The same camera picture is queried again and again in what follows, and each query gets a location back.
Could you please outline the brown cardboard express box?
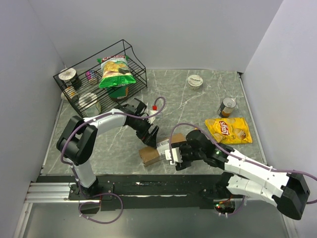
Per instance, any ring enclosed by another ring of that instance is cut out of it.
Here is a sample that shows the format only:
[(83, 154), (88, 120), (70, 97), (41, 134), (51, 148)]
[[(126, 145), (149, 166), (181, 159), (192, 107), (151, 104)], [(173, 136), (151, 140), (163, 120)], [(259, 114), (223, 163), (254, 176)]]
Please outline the brown cardboard express box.
[(159, 162), (165, 158), (165, 150), (169, 148), (169, 138), (161, 140), (157, 143), (157, 148), (154, 149), (150, 146), (144, 147), (139, 150), (140, 158), (143, 165), (148, 167), (156, 162)]

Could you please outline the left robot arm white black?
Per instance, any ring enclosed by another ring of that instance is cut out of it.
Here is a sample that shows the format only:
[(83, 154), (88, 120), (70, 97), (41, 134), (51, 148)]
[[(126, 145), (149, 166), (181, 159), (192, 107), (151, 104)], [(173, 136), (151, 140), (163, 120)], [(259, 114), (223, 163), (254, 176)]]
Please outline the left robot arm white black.
[(153, 125), (146, 108), (146, 104), (134, 98), (131, 104), (116, 105), (106, 113), (88, 118), (73, 116), (68, 121), (56, 148), (61, 152), (61, 162), (70, 166), (76, 185), (86, 199), (95, 198), (100, 191), (89, 161), (99, 135), (128, 126), (145, 145), (156, 149), (159, 126)]

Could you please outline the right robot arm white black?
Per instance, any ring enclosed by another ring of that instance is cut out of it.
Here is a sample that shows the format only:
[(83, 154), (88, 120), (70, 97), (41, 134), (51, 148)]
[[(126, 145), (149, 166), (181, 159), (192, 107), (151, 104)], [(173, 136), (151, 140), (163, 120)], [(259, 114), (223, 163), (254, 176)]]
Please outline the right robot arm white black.
[(219, 196), (251, 197), (275, 206), (288, 218), (302, 218), (310, 190), (301, 172), (263, 165), (228, 145), (217, 143), (198, 129), (188, 133), (185, 141), (172, 143), (170, 152), (177, 170), (190, 167), (196, 160), (222, 169), (216, 186)]

